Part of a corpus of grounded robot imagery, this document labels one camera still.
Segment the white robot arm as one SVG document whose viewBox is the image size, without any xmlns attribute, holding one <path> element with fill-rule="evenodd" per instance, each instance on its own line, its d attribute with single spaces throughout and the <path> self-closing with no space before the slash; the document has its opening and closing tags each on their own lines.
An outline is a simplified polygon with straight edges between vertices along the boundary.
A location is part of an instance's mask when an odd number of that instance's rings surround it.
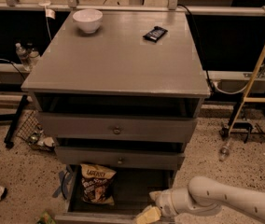
<svg viewBox="0 0 265 224">
<path fill-rule="evenodd" d="M 222 205 L 265 223 L 264 192 L 224 185 L 204 176 L 193 177 L 186 188 L 152 191 L 149 196 L 155 205 L 146 207 L 133 224 L 152 224 L 185 213 L 213 216 Z"/>
</svg>

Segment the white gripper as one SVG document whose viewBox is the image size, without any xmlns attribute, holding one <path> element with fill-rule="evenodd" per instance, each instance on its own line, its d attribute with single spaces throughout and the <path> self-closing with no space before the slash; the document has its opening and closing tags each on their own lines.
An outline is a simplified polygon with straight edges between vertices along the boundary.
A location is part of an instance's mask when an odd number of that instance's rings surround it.
<svg viewBox="0 0 265 224">
<path fill-rule="evenodd" d="M 160 217 L 175 217 L 183 213 L 195 214 L 198 211 L 187 188 L 151 191 L 150 198 L 156 206 L 146 207 L 133 221 L 134 224 L 152 224 Z"/>
</svg>

